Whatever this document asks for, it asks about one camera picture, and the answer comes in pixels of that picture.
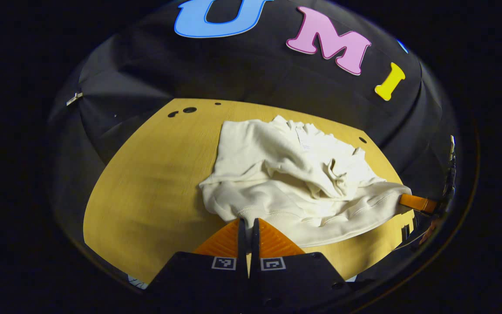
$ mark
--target black fabric backdrop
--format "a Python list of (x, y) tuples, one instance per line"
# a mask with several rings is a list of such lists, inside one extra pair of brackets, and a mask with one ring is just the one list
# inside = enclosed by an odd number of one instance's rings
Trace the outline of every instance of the black fabric backdrop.
[[(173, 32), (182, 1), (171, 2), (90, 52), (55, 98), (48, 118), (48, 193), (58, 224), (75, 244), (117, 279), (127, 275), (84, 244), (86, 203), (103, 167), (148, 117), (174, 97), (255, 102), (332, 119), (366, 131), (415, 195), (439, 199), (449, 150), (456, 137), (457, 181), (475, 160), (463, 161), (463, 137), (438, 80), (414, 52), (361, 16), (324, 0), (269, 2), (252, 30), (227, 38), (184, 38)], [(320, 54), (305, 55), (285, 45), (303, 20), (297, 6), (330, 16), (339, 34), (355, 30), (371, 41), (354, 76)], [(239, 2), (213, 2), (207, 19), (235, 16)], [(398, 62), (407, 79), (385, 102), (373, 92)], [(76, 92), (84, 96), (64, 103)], [(427, 228), (421, 219), (417, 236)], [(378, 278), (396, 268), (394, 253), (358, 276)]]
[[(502, 5), (346, 6), (396, 35), (445, 78), (448, 94), (471, 105), (482, 139), (482, 180), (454, 241), (366, 312), (502, 312), (502, 215), (496, 214), (502, 210)], [(0, 6), (0, 312), (143, 310), (57, 228), (40, 169), (48, 104), (64, 78), (98, 44), (154, 7)]]

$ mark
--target yellow table surface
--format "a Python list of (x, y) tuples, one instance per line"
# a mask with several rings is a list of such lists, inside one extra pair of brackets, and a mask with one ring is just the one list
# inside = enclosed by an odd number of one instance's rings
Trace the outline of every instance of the yellow table surface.
[[(184, 113), (187, 107), (197, 111)], [(168, 117), (173, 111), (179, 113)], [(402, 183), (375, 143), (358, 129), (270, 106), (176, 98), (125, 142), (100, 175), (86, 206), (86, 244), (121, 271), (150, 283), (175, 252), (192, 252), (225, 226), (217, 215), (206, 211), (197, 187), (213, 171), (222, 123), (269, 122), (277, 115), (313, 123), (324, 133), (363, 148), (379, 177)], [(346, 280), (400, 244), (402, 227), (410, 225), (413, 230), (413, 217), (409, 211), (365, 234), (303, 250), (322, 252)]]

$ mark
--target cloth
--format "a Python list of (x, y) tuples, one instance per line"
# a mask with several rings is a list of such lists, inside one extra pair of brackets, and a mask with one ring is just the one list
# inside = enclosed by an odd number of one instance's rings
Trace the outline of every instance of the cloth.
[(360, 147), (281, 116), (225, 121), (214, 171), (199, 187), (207, 211), (245, 219), (248, 239), (262, 218), (300, 247), (374, 229), (410, 210), (398, 201), (412, 193), (377, 177)]

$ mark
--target metal clip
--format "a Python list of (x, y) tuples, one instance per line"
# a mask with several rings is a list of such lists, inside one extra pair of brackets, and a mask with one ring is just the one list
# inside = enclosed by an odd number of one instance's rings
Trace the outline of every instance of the metal clip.
[(443, 215), (450, 209), (450, 203), (456, 193), (456, 152), (455, 152), (455, 137), (451, 135), (451, 151), (448, 159), (447, 177), (444, 183), (443, 197), (437, 211), (438, 216)]
[(72, 103), (74, 103), (77, 99), (81, 98), (82, 97), (82, 93), (75, 93), (75, 96), (73, 96), (73, 98), (71, 98), (70, 100), (67, 101), (66, 105), (71, 105)]

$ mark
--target clothing label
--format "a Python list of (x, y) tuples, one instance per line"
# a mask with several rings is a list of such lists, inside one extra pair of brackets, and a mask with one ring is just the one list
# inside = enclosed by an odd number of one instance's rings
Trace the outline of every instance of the clothing label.
[(309, 151), (311, 149), (311, 143), (309, 142), (309, 137), (303, 127), (296, 127), (295, 133), (297, 133), (297, 139), (299, 144), (304, 151)]

